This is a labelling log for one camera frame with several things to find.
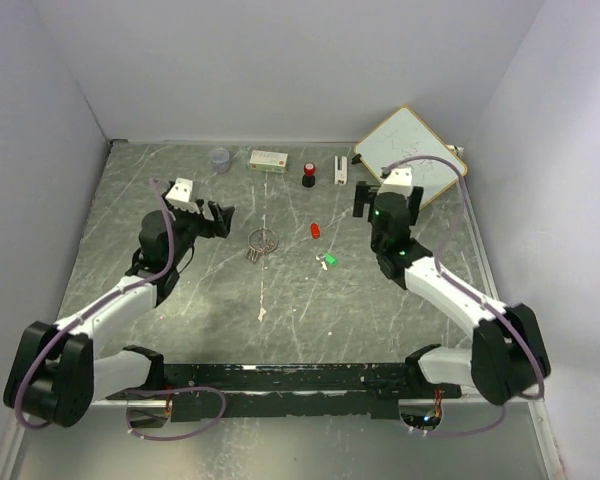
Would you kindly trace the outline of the wire keyring with keys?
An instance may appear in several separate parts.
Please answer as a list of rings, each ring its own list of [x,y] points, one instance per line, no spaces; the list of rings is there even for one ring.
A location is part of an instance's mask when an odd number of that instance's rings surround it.
[[[249,234],[247,245],[245,257],[252,263],[257,263],[261,257],[269,255],[277,249],[279,237],[273,230],[261,227]]]

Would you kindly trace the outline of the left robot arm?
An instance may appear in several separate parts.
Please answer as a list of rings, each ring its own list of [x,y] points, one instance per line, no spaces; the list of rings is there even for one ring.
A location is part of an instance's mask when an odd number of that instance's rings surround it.
[[[89,306],[53,324],[36,321],[23,332],[5,386],[3,402],[25,428],[75,425],[98,400],[123,391],[142,398],[161,395],[167,385],[162,354],[128,346],[99,353],[125,325],[163,303],[180,279],[178,265],[194,252],[197,238],[225,238],[235,210],[213,201],[212,214],[178,210],[163,201],[145,215],[139,247],[120,281]]]

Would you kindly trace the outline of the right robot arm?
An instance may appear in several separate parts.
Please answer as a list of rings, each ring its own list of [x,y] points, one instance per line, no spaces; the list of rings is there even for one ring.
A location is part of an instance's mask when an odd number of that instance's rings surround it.
[[[406,390],[423,398],[439,384],[468,386],[501,406],[531,387],[542,389],[551,365],[535,313],[473,288],[412,237],[422,195],[420,187],[403,194],[360,181],[353,204],[354,216],[371,225],[370,247],[385,277],[436,307],[471,341],[467,349],[432,344],[409,355]]]

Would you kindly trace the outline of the green tagged key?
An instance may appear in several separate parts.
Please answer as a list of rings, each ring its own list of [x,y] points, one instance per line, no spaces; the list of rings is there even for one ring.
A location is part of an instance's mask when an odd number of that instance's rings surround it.
[[[330,268],[338,265],[338,260],[328,252],[316,255],[315,259],[319,262],[323,271],[328,271]]]

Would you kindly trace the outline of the red tagged key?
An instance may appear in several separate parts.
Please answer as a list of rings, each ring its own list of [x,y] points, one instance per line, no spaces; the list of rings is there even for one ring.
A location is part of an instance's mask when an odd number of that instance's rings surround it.
[[[321,237],[321,230],[317,223],[312,223],[310,225],[310,233],[314,239],[318,239]]]

